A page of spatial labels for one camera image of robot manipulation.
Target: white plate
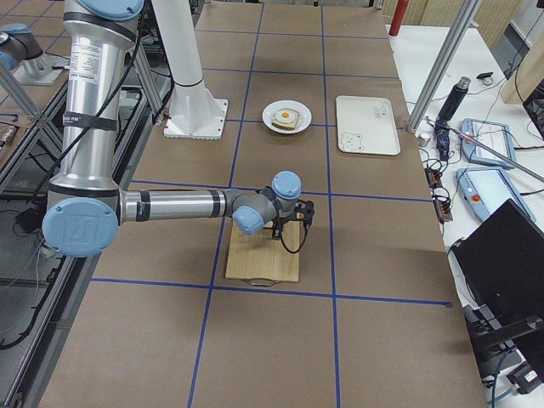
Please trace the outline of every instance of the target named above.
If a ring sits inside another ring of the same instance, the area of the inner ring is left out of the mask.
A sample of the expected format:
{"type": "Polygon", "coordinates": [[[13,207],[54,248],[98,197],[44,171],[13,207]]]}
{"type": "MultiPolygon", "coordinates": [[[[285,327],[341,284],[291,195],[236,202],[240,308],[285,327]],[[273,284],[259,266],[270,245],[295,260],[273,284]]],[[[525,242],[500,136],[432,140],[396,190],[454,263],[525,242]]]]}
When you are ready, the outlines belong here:
{"type": "Polygon", "coordinates": [[[297,102],[296,100],[278,100],[271,103],[263,110],[263,122],[266,126],[277,133],[294,134],[302,132],[312,122],[312,113],[306,107],[306,105],[297,102]],[[280,129],[272,124],[274,115],[280,109],[293,109],[298,112],[297,127],[293,130],[280,129]]]}

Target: blue joint cap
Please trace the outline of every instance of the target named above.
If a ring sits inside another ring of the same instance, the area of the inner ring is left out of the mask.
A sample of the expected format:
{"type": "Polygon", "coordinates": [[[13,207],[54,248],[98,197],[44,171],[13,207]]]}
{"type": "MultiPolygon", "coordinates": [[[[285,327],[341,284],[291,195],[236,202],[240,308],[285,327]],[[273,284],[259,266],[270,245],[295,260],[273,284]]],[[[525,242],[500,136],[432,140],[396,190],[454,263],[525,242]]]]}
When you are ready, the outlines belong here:
{"type": "Polygon", "coordinates": [[[117,216],[94,198],[68,198],[52,206],[42,223],[46,242],[57,252],[76,258],[104,251],[116,236],[117,216]]]}
{"type": "Polygon", "coordinates": [[[257,210],[241,206],[232,214],[236,225],[246,235],[255,234],[264,227],[264,220],[257,210]]]}
{"type": "Polygon", "coordinates": [[[300,178],[293,172],[279,172],[272,180],[272,190],[284,200],[296,200],[302,190],[300,178]]]}
{"type": "Polygon", "coordinates": [[[14,34],[32,34],[31,29],[23,23],[11,23],[3,25],[2,27],[0,27],[0,31],[3,31],[6,34],[12,36],[14,34]]]}
{"type": "Polygon", "coordinates": [[[0,64],[2,64],[6,70],[11,71],[19,64],[19,61],[11,55],[0,51],[0,64]]]}
{"type": "Polygon", "coordinates": [[[144,0],[77,0],[86,10],[112,21],[127,21],[136,17],[144,0]]]}

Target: black monitor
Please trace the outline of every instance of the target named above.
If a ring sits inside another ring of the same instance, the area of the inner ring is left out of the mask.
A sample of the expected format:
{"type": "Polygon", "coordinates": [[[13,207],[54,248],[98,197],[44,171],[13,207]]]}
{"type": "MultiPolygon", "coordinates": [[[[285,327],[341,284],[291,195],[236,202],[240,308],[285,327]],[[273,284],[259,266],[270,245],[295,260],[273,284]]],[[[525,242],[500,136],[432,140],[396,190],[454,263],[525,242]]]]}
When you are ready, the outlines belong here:
{"type": "MultiPolygon", "coordinates": [[[[544,319],[544,234],[512,200],[452,250],[474,299],[501,325],[544,319]]],[[[544,379],[544,331],[513,341],[544,379]]]]}

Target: red cylinder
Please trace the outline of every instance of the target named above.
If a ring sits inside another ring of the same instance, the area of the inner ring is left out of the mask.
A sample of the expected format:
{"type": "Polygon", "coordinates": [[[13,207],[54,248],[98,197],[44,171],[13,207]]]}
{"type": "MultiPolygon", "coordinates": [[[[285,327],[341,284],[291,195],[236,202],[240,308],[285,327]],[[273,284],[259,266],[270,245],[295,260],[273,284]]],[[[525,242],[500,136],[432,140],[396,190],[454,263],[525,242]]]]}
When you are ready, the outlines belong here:
{"type": "Polygon", "coordinates": [[[391,21],[391,28],[389,28],[389,35],[396,36],[399,34],[400,26],[402,26],[402,20],[405,19],[406,10],[408,10],[408,3],[410,0],[399,0],[397,8],[394,11],[393,21],[391,21]]]}

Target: black cylinder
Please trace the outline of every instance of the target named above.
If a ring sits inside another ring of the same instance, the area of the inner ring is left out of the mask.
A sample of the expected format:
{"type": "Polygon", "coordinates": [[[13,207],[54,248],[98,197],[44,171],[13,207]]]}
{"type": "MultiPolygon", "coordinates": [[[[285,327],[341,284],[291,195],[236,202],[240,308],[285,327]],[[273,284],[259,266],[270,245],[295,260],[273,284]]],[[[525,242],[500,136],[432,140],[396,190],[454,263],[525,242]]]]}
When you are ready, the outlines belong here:
{"type": "Polygon", "coordinates": [[[462,76],[459,82],[451,89],[448,99],[445,100],[442,109],[439,112],[439,119],[449,121],[457,112],[463,98],[468,92],[470,79],[462,76]]]}

